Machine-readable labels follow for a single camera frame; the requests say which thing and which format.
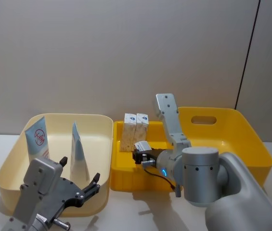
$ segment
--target cable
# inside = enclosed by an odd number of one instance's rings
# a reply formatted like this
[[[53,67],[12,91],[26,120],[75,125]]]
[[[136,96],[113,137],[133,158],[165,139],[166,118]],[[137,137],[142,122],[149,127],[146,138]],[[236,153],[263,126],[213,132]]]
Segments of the cable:
[[[161,179],[167,181],[167,182],[170,184],[171,189],[172,189],[173,191],[175,191],[175,186],[174,186],[167,178],[164,178],[164,177],[162,177],[162,176],[160,176],[160,175],[157,175],[157,174],[154,174],[154,173],[152,173],[152,172],[149,172],[149,171],[146,170],[146,169],[144,169],[144,171],[145,171],[146,173],[152,175],[152,176],[159,177],[159,178],[161,178]]]

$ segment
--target gray wall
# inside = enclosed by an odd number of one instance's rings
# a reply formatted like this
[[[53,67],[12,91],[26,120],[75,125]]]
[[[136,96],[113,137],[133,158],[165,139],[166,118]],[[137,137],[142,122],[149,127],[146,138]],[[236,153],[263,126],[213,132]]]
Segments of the gray wall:
[[[262,0],[237,109],[272,141],[272,1]]]
[[[234,107],[257,0],[0,0],[0,133],[47,112]]]

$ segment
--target cream plastic bin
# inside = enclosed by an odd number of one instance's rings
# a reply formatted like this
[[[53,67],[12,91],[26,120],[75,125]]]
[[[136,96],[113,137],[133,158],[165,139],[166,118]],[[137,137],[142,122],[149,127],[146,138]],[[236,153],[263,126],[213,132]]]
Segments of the cream plastic bin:
[[[59,162],[63,156],[68,157],[61,177],[69,179],[72,125],[75,121],[88,163],[90,180],[97,172],[101,174],[99,193],[81,208],[67,208],[62,216],[84,217],[98,213],[107,204],[110,184],[113,121],[104,115],[41,114],[31,118],[0,169],[0,195],[3,203],[8,210],[14,211],[20,196],[19,187],[29,166],[24,131],[43,116],[46,119],[50,159]]]

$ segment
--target red printed logo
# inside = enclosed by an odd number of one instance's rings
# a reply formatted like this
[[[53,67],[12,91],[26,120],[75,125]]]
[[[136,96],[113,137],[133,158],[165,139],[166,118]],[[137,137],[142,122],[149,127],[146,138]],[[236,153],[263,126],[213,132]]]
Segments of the red printed logo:
[[[37,129],[35,131],[35,143],[38,145],[38,146],[41,146],[44,141],[45,141],[45,133],[42,129]]]

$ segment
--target white box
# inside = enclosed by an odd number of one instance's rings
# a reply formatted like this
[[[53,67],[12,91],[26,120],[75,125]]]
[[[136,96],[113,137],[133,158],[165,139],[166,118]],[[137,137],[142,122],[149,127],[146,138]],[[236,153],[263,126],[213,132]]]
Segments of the white box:
[[[137,124],[133,144],[146,140],[146,133],[149,126],[149,117],[146,114],[137,113]]]
[[[125,113],[123,132],[120,144],[121,152],[130,152],[133,150],[133,139],[136,130],[137,118],[135,114]]]

